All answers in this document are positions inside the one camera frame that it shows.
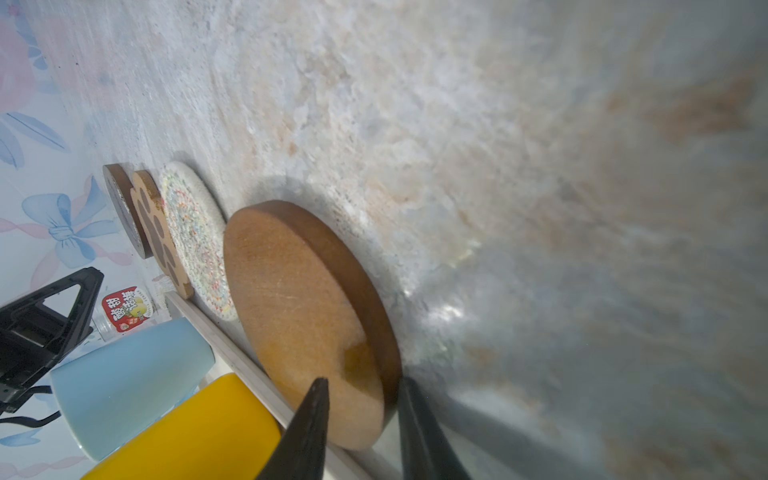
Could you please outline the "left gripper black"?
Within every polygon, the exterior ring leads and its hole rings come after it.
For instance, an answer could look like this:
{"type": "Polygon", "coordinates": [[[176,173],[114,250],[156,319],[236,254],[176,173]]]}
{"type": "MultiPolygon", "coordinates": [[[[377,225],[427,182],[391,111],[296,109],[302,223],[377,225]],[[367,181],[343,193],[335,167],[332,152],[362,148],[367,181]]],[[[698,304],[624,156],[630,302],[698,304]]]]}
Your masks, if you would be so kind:
{"type": "Polygon", "coordinates": [[[82,268],[1,308],[1,412],[15,412],[21,398],[93,331],[91,319],[104,274],[82,268]],[[62,313],[52,297],[72,291],[62,313]]]}

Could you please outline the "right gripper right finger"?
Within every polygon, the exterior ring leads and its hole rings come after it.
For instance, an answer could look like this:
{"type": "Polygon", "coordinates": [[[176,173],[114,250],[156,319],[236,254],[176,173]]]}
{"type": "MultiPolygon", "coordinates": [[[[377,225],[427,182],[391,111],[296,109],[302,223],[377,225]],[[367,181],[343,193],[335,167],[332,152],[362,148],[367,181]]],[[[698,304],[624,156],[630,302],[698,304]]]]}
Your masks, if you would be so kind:
{"type": "Polygon", "coordinates": [[[399,382],[398,420],[404,479],[469,479],[415,380],[399,382]]]}

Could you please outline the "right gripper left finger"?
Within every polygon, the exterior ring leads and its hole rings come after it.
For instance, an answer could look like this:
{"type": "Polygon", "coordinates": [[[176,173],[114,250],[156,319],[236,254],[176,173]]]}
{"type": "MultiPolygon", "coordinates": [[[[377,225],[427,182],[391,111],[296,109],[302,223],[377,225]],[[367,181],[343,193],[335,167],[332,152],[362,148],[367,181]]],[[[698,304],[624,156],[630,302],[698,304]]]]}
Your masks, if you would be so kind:
{"type": "Polygon", "coordinates": [[[322,479],[329,410],[329,382],[326,378],[318,377],[256,479],[322,479]]]}

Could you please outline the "scratched dark wooden coaster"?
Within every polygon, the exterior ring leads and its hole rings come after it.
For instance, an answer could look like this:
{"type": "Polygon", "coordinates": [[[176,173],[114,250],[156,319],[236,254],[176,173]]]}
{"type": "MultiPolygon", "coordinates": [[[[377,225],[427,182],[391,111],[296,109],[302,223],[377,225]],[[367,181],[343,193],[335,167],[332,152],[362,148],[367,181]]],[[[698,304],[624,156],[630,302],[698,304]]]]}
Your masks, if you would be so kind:
{"type": "Polygon", "coordinates": [[[132,201],[133,184],[127,172],[120,164],[115,163],[104,165],[102,173],[107,192],[129,242],[141,259],[150,258],[151,247],[132,201]]]}

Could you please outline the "cork paw print coaster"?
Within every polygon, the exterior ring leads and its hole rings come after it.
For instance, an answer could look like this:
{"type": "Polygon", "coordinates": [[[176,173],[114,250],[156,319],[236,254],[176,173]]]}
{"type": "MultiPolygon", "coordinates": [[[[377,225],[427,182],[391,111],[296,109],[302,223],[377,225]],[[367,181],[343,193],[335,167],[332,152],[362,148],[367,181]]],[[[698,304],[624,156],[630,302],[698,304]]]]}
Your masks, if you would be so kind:
{"type": "Polygon", "coordinates": [[[192,298],[194,289],[172,239],[163,199],[152,175],[148,170],[134,171],[132,184],[131,199],[156,262],[170,278],[177,293],[183,299],[192,298]]]}

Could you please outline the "multicolour woven rope coaster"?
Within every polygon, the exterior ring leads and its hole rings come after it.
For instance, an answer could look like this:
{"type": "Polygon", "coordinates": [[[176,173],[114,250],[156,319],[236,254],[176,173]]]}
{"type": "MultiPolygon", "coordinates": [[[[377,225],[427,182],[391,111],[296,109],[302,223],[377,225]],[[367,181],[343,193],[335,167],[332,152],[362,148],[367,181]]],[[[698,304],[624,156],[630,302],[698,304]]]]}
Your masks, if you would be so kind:
{"type": "Polygon", "coordinates": [[[224,265],[226,222],[213,195],[180,161],[164,166],[159,189],[171,237],[196,296],[220,319],[236,321],[224,265]]]}

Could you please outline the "plain round wooden coaster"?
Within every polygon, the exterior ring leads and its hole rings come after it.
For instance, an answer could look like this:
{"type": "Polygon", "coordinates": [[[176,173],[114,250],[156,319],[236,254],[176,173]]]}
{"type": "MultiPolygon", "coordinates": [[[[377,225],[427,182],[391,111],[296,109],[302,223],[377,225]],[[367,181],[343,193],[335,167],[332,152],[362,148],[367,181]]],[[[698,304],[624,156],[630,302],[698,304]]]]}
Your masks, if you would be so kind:
{"type": "Polygon", "coordinates": [[[402,375],[396,336],[365,269],[311,212],[271,200],[238,210],[224,234],[231,297],[252,350],[293,408],[329,383],[329,440],[371,448],[402,375]]]}

